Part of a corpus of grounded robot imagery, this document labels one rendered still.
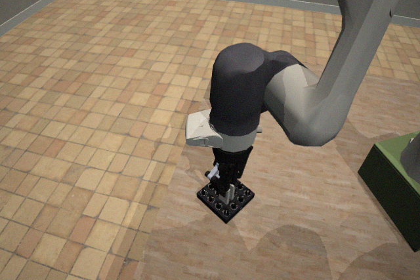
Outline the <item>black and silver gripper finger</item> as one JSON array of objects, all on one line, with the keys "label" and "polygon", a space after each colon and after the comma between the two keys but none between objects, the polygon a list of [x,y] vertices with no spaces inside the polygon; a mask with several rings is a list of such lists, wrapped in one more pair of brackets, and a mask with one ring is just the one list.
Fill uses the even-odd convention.
[{"label": "black and silver gripper finger", "polygon": [[234,167],[234,173],[231,175],[231,180],[230,180],[230,200],[233,200],[234,198],[235,187],[239,185],[239,183],[237,182],[237,178],[240,179],[242,177],[248,157],[244,161],[240,163],[236,163],[236,166]]},{"label": "black and silver gripper finger", "polygon": [[219,193],[219,199],[227,205],[230,197],[230,175],[234,172],[235,164],[228,165],[228,172],[219,171],[218,166],[217,163],[213,170],[205,173],[205,176],[210,180],[213,189]]}]

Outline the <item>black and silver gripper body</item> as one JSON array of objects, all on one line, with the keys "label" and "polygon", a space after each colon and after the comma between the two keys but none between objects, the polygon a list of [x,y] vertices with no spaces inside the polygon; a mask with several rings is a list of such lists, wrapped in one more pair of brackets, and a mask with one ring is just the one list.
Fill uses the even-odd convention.
[{"label": "black and silver gripper body", "polygon": [[247,150],[237,151],[237,152],[229,152],[221,150],[220,148],[213,148],[213,153],[215,156],[215,161],[213,166],[217,163],[219,164],[218,170],[222,172],[228,172],[228,165],[236,163],[240,163],[247,158],[249,155],[251,146]]}]

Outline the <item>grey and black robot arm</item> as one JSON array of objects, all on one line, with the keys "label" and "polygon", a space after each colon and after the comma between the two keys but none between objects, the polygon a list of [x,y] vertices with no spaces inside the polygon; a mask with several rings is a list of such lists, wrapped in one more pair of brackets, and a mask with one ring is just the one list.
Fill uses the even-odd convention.
[{"label": "grey and black robot arm", "polygon": [[342,129],[354,96],[399,0],[338,0],[342,27],[319,78],[284,50],[251,43],[221,50],[213,64],[211,109],[189,114],[186,144],[237,152],[249,148],[269,111],[289,141],[322,147]]}]

